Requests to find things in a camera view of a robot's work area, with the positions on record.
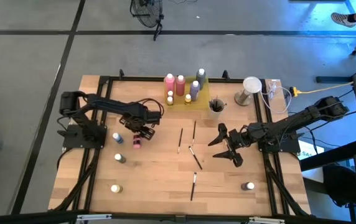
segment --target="yellow tray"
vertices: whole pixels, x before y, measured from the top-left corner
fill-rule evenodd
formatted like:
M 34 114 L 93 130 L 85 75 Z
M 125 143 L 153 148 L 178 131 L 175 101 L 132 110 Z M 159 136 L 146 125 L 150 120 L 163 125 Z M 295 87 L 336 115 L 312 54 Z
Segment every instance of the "yellow tray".
M 189 94 L 190 85 L 193 81 L 196 80 L 196 77 L 185 77 L 185 94 L 183 96 L 178 96 L 174 92 L 174 104 L 167 105 L 167 89 L 164 88 L 164 101 L 166 107 L 171 110 L 207 110 L 210 108 L 210 88 L 208 85 L 208 78 L 205 79 L 203 84 L 203 89 L 199 91 L 199 96 L 196 101 L 191 101 L 190 104 L 185 104 L 185 95 Z

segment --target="pink bottle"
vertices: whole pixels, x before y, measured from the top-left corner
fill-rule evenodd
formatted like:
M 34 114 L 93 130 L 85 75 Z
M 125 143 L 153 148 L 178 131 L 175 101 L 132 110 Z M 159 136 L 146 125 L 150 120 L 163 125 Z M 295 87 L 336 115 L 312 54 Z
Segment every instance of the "pink bottle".
M 176 93 L 177 96 L 183 96 L 185 93 L 185 77 L 183 75 L 179 75 L 176 81 Z
M 175 82 L 176 82 L 176 79 L 174 78 L 174 76 L 172 76 L 171 73 L 169 73 L 169 74 L 164 78 L 164 82 L 166 83 L 166 93 L 168 93 L 168 91 L 173 91 L 173 92 L 175 92 Z

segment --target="purple bottle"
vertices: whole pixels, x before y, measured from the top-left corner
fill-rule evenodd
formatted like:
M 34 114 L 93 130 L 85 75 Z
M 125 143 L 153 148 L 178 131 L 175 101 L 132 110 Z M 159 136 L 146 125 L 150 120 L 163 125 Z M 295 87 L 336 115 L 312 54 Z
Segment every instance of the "purple bottle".
M 200 91 L 200 85 L 198 81 L 193 81 L 193 83 L 190 85 L 190 97 L 192 101 L 196 101 L 197 97 L 199 96 L 199 91 Z

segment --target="paint bottle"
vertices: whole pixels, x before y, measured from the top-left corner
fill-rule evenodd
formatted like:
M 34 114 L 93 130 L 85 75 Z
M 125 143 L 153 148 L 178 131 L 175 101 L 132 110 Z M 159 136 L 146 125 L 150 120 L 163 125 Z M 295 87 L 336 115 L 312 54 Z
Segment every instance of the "paint bottle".
M 189 95 L 189 94 L 186 94 L 186 96 L 185 96 L 185 104 L 190 104 L 191 101 L 192 101 L 192 100 L 191 100 L 190 95 Z
M 167 97 L 167 105 L 173 105 L 174 104 L 174 100 L 172 99 L 171 96 Z
M 176 94 L 177 96 L 183 96 L 185 93 L 185 77 L 179 75 L 176 81 Z
M 202 90 L 204 82 L 205 82 L 205 70 L 204 70 L 204 68 L 201 68 L 201 69 L 199 69 L 199 71 L 197 71 L 197 73 L 196 73 L 196 81 L 199 82 L 200 90 Z
M 112 185 L 112 186 L 110 187 L 110 190 L 111 190 L 113 193 L 120 193 L 120 192 L 123 191 L 123 188 L 122 188 L 120 185 L 114 184 L 114 185 Z
M 190 98 L 192 101 L 196 101 L 197 97 L 199 96 L 199 91 L 200 91 L 200 86 L 198 81 L 193 81 L 193 83 L 190 85 Z
M 123 138 L 118 133 L 113 133 L 113 139 L 115 139 L 118 144 L 121 144 L 124 142 Z
M 124 156 L 122 156 L 121 154 L 118 154 L 118 153 L 115 155 L 115 159 L 120 163 L 126 162 L 126 158 L 124 158 Z
M 173 91 L 174 92 L 174 87 L 175 87 L 175 82 L 176 79 L 174 76 L 172 76 L 171 73 L 169 73 L 165 78 L 164 78 L 164 83 L 166 84 L 166 90 L 168 91 Z
M 174 97 L 174 92 L 173 91 L 168 91 L 167 97 Z
M 134 135 L 133 146 L 134 149 L 139 149 L 141 147 L 141 137 L 138 134 Z
M 242 190 L 253 190 L 254 187 L 255 187 L 255 185 L 254 185 L 254 183 L 252 183 L 252 182 L 247 182 L 247 183 L 242 184 L 242 185 L 240 186 L 240 188 L 241 188 Z

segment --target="yellow cable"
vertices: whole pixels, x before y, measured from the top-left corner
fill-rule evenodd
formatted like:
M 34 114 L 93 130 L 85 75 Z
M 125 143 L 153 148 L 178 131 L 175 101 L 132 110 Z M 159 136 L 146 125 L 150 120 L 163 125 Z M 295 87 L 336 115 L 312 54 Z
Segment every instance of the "yellow cable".
M 325 90 L 330 90 L 330 89 L 333 89 L 333 88 L 337 88 L 337 87 L 342 87 L 342 86 L 346 86 L 346 85 L 351 85 L 353 84 L 354 82 L 349 82 L 349 83 L 345 83 L 345 84 L 341 84 L 341 85 L 336 85 L 336 86 L 332 86 L 332 87 L 328 87 L 328 88 L 323 88 L 323 89 L 320 89 L 320 90 L 313 90 L 313 91 L 307 91 L 307 92 L 302 92 L 302 91 L 299 91 L 297 90 L 296 93 L 297 94 L 306 94 L 306 93 L 316 93 L 318 91 L 325 91 Z

